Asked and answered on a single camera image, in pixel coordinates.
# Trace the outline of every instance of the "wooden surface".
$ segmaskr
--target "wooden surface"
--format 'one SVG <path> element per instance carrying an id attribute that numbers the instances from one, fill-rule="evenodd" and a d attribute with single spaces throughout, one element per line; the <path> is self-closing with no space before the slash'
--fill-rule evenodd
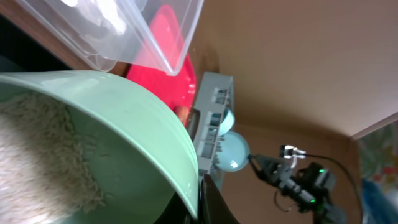
<path id="1" fill-rule="evenodd" d="M 89 65 L 58 40 L 46 27 L 20 7 L 15 0 L 0 0 L 0 13 L 70 68 L 74 70 L 92 70 Z M 125 76 L 129 66 L 128 63 L 118 62 L 109 73 Z"/>
<path id="2" fill-rule="evenodd" d="M 394 0 L 205 0 L 191 45 L 208 69 L 234 77 L 239 122 L 352 136 L 398 111 L 397 9 Z"/>

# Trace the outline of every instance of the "rice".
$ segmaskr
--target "rice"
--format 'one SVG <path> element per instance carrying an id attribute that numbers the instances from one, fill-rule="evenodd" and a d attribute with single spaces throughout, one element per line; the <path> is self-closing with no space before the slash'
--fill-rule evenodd
<path id="1" fill-rule="evenodd" d="M 39 93 L 0 103 L 0 223 L 62 221 L 103 205 L 66 106 Z"/>

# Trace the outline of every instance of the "black cable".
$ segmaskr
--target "black cable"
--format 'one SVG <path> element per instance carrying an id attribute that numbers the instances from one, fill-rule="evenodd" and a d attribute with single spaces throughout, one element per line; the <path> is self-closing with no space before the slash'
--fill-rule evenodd
<path id="1" fill-rule="evenodd" d="M 362 223 L 363 223 L 363 209 L 362 209 L 361 196 L 360 196 L 358 187 L 357 187 L 357 185 L 355 184 L 354 178 L 353 178 L 353 176 L 348 172 L 348 170 L 347 170 L 340 162 L 338 162 L 337 160 L 332 159 L 332 158 L 330 158 L 330 157 L 327 157 L 327 156 L 318 156 L 318 155 L 313 155 L 313 154 L 303 154 L 303 155 L 306 155 L 306 156 L 308 156 L 308 157 L 314 157 L 314 158 L 329 160 L 330 162 L 336 164 L 336 165 L 344 172 L 344 174 L 347 176 L 347 178 L 348 178 L 350 184 L 351 184 L 351 185 L 353 186 L 353 188 L 354 188 L 354 193 L 355 193 L 356 199 L 358 200 L 359 211 L 360 211 L 360 213 L 361 213 L 361 224 L 362 224 Z"/>
<path id="2" fill-rule="evenodd" d="M 278 195 L 279 189 L 275 191 L 274 194 L 274 204 L 276 205 L 277 208 L 279 208 L 279 210 L 281 210 L 282 212 L 288 212 L 289 210 L 284 210 L 278 203 L 278 200 L 276 199 L 276 196 Z"/>

